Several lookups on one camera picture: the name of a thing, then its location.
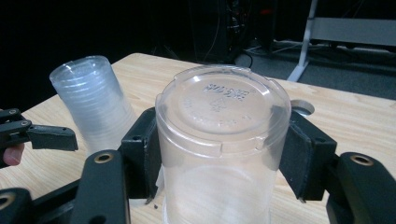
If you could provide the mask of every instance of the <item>table surface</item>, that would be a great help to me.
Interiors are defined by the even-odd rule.
[[[114,72],[136,115],[154,106],[157,94],[181,71],[198,66],[145,54],[132,54],[113,64]],[[381,161],[396,176],[396,102],[371,96],[335,91],[301,83],[277,80],[291,100],[304,100],[315,107],[312,123],[337,143],[336,153],[355,151]],[[29,189],[33,199],[80,178],[86,159],[85,146],[59,96],[25,111],[35,124],[73,129],[79,150],[32,150],[26,144],[19,166],[0,170],[0,189]],[[300,203],[283,175],[278,172],[272,202],[273,223],[329,223],[325,204]],[[162,223],[163,193],[147,205],[131,206],[134,223]]]

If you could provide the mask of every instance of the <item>person's hand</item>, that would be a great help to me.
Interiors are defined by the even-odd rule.
[[[18,144],[13,147],[8,147],[4,152],[3,161],[10,166],[20,164],[23,150],[24,144]]]

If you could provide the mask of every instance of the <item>plastic cup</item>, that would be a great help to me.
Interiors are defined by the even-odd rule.
[[[87,156],[118,149],[136,115],[108,59],[90,56],[65,63],[49,79],[78,126]]]
[[[156,100],[164,223],[268,223],[290,99],[248,69],[184,71]]]

